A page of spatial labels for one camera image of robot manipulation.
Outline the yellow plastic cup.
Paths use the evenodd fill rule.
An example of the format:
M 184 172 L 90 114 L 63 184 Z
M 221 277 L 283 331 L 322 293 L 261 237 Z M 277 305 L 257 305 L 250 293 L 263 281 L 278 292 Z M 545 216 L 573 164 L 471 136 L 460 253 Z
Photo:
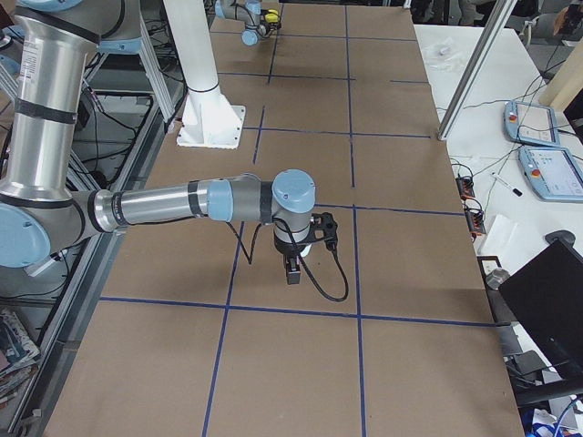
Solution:
M 264 14 L 265 21 L 269 24 L 276 24 L 280 21 L 279 12 L 277 10 L 269 9 Z

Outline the metal cup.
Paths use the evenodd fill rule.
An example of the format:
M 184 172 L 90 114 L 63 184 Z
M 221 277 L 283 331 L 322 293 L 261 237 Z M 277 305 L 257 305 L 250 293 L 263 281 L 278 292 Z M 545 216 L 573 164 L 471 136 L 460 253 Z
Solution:
M 500 286 L 510 278 L 507 270 L 502 268 L 492 269 L 485 276 L 486 286 L 490 290 L 498 290 Z

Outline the stack of books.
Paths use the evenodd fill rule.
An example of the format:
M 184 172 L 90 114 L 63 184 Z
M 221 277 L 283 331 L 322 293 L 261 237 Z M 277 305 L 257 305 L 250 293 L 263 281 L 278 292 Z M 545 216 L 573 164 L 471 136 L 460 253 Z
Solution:
M 16 313 L 1 308 L 1 407 L 17 395 L 18 387 L 37 370 L 40 349 Z

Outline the white pillar with base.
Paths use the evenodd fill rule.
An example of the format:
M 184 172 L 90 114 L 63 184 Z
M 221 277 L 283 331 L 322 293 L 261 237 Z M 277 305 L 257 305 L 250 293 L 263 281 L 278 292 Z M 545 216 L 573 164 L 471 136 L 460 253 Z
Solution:
M 246 109 L 221 93 L 209 25 L 201 1 L 164 3 L 188 94 L 177 142 L 183 147 L 234 149 Z

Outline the clear plastic bag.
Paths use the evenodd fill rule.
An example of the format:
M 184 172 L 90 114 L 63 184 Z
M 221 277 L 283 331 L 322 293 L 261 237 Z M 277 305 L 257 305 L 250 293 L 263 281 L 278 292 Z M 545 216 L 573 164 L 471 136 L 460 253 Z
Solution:
M 452 37 L 424 47 L 421 54 L 424 66 L 430 70 L 463 72 L 466 67 L 465 56 Z

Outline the orange black connector lower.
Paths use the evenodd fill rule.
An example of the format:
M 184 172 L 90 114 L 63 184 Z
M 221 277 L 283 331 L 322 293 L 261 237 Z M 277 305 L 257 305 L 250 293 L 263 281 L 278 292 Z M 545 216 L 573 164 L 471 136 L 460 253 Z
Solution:
M 474 239 L 486 234 L 484 211 L 481 208 L 464 207 L 464 214 L 468 230 Z

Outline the orange black connector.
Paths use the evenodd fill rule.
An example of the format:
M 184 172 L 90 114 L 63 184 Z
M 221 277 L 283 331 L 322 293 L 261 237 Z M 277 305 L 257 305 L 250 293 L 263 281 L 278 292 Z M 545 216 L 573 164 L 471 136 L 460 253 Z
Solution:
M 464 207 L 464 214 L 468 230 L 474 239 L 486 234 L 484 211 L 481 208 Z
M 470 176 L 457 177 L 455 183 L 462 200 L 475 197 L 474 180 Z

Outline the orange black connector upper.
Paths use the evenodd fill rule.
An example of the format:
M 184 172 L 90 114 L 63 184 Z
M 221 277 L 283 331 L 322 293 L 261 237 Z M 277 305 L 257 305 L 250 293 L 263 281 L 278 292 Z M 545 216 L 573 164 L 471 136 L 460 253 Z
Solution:
M 462 200 L 475 197 L 474 180 L 470 176 L 457 177 L 455 183 Z

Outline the black white marker pen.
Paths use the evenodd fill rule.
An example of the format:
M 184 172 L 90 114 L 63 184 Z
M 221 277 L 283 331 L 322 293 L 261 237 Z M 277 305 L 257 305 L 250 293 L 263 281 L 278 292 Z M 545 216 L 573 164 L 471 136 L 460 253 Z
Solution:
M 515 196 L 517 197 L 522 197 L 523 196 L 523 192 L 518 189 L 517 187 L 513 186 L 512 184 L 510 184 L 508 181 L 506 181 L 504 178 L 502 178 L 498 173 L 493 172 L 491 174 L 491 177 L 497 181 L 499 184 L 501 184 L 503 187 L 505 187 L 506 189 L 508 189 L 509 191 L 511 191 Z

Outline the black monitor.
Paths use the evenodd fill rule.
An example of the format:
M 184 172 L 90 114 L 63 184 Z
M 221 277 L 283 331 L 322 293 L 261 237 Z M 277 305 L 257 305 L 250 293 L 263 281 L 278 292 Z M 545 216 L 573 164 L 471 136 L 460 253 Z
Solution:
M 564 379 L 582 375 L 582 256 L 556 240 L 499 287 L 506 305 Z

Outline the upper blue teach pendant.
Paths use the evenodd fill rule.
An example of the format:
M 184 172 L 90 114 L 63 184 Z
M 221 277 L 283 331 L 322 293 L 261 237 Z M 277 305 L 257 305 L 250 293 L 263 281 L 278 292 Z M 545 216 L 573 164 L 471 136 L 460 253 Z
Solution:
M 503 119 L 511 140 L 530 146 L 560 146 L 556 114 L 551 107 L 510 100 L 505 104 Z

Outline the blue teach pendant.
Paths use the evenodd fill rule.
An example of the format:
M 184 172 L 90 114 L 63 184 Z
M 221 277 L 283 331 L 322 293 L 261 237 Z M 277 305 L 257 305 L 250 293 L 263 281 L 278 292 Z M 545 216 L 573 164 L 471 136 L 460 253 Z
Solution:
M 518 158 L 527 181 L 541 199 L 582 202 L 582 170 L 568 149 L 524 146 Z
M 503 119 L 511 140 L 530 146 L 560 146 L 556 114 L 551 107 L 510 100 L 505 104 Z

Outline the lower blue teach pendant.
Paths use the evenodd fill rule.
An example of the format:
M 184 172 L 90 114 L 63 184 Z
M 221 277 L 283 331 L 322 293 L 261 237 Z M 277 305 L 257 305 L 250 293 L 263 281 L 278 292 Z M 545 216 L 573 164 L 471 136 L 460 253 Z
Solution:
M 568 149 L 524 146 L 518 158 L 527 181 L 541 199 L 582 202 L 582 170 Z

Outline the aluminium frame post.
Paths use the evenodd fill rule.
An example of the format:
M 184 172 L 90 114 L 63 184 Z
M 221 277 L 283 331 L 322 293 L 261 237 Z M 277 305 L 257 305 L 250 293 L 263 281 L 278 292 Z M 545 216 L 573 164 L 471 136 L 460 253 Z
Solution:
M 510 17 L 517 0 L 498 0 L 493 11 L 486 22 L 485 27 L 476 43 L 476 47 L 470 56 L 465 71 L 456 87 L 452 99 L 445 111 L 437 131 L 439 140 L 447 140 L 449 134 L 455 126 L 455 122 L 460 116 L 465 101 L 470 95 L 471 89 L 493 48 L 498 36 L 505 28 L 505 24 Z

